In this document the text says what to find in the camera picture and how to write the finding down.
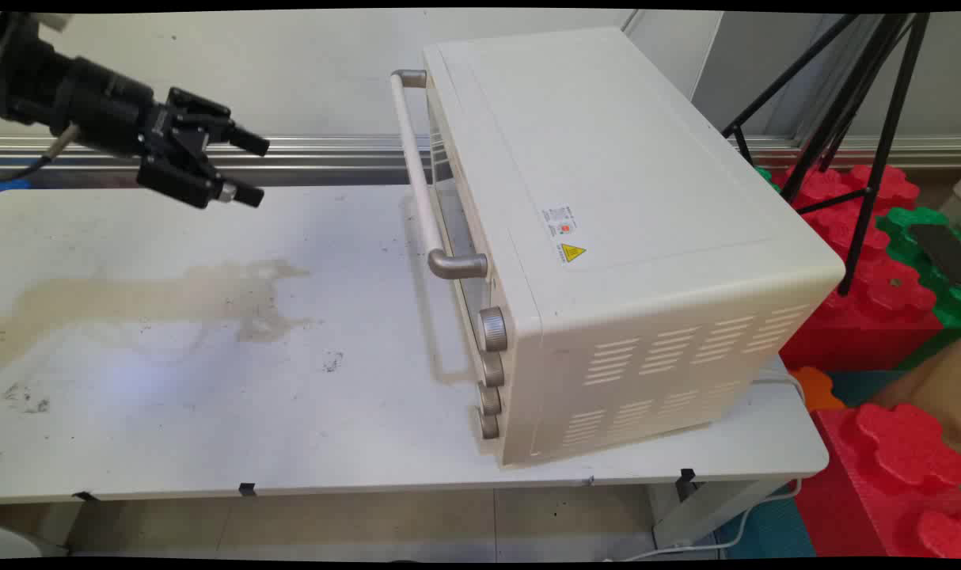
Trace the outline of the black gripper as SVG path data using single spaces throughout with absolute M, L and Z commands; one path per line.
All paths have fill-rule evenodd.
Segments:
M 136 80 L 83 58 L 72 61 L 52 102 L 54 160 L 76 143 L 115 158 L 137 158 L 136 181 L 198 209 L 237 202 L 259 208 L 263 188 L 212 172 L 204 144 L 228 143 L 263 158 L 271 142 L 235 122 L 231 109 L 170 88 L 165 102 Z

